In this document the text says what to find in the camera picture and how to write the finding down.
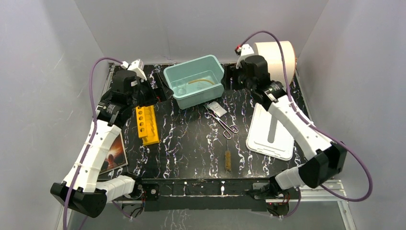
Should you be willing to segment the white paper packet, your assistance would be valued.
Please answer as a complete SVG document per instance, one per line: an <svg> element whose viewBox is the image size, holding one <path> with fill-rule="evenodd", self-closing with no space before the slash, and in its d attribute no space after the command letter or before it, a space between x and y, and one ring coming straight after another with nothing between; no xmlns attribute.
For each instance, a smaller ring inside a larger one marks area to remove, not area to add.
<svg viewBox="0 0 406 230"><path fill-rule="evenodd" d="M227 113L227 110L224 109L218 102L211 102L207 105L207 108L211 110L217 117L222 117Z"/></svg>

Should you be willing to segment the white plastic lid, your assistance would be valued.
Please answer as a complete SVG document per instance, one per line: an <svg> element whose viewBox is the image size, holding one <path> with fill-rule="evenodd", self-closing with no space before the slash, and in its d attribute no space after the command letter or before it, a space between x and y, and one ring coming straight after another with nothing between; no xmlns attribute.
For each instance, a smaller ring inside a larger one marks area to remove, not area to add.
<svg viewBox="0 0 406 230"><path fill-rule="evenodd" d="M289 161L293 156L293 146L294 139L283 124L256 103L246 139L247 149Z"/></svg>

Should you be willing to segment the tan test tube brush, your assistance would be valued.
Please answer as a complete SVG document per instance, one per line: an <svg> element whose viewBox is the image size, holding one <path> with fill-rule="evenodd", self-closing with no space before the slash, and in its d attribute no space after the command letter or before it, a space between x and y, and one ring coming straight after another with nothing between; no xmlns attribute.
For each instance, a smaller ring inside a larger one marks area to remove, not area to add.
<svg viewBox="0 0 406 230"><path fill-rule="evenodd" d="M225 171L226 172L231 172L231 151L229 150L228 147L228 140L226 140L226 150L225 150Z"/></svg>

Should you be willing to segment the clear glass beaker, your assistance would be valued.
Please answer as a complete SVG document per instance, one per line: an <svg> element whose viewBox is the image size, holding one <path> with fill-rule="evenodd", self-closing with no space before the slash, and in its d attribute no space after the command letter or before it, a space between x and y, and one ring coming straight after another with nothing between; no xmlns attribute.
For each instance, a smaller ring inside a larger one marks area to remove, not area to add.
<svg viewBox="0 0 406 230"><path fill-rule="evenodd" d="M187 84L181 84L177 86L176 92L178 96L183 96L187 93L186 86Z"/></svg>

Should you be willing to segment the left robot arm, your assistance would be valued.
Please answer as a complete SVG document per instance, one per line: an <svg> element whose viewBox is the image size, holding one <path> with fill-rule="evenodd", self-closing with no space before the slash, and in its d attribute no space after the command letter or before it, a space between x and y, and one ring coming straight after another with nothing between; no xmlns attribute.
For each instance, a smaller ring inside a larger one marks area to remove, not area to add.
<svg viewBox="0 0 406 230"><path fill-rule="evenodd" d="M51 186L51 194L64 206L95 218L108 202L125 196L145 200L151 185L140 177L125 173L108 181L98 177L114 141L127 120L135 115L138 135L144 146L159 143L154 105L168 100L173 92L162 75L153 73L156 87L133 70L119 70L109 89L93 107L93 121L84 146L69 173Z"/></svg>

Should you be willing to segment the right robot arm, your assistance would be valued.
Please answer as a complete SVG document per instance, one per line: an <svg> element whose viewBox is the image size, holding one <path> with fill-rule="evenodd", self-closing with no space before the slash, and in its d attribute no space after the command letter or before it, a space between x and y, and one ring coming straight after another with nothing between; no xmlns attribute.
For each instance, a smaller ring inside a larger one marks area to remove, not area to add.
<svg viewBox="0 0 406 230"><path fill-rule="evenodd" d="M317 188L342 172L347 150L312 128L310 120L288 96L285 86L271 80L264 57L249 56L241 61L240 67L226 65L221 83L226 90L249 90L254 100L282 123L307 159L306 163L270 178L269 190L273 197L283 198L292 187Z"/></svg>

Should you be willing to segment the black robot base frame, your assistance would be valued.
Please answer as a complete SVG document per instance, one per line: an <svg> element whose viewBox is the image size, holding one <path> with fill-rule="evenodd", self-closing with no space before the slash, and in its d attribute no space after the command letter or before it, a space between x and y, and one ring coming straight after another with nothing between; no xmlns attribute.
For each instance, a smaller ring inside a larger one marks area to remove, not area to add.
<svg viewBox="0 0 406 230"><path fill-rule="evenodd" d="M295 201L295 188L277 191L269 178L137 179L134 195L120 197L118 204L144 204L147 212L190 209L250 209L267 211L271 206Z"/></svg>

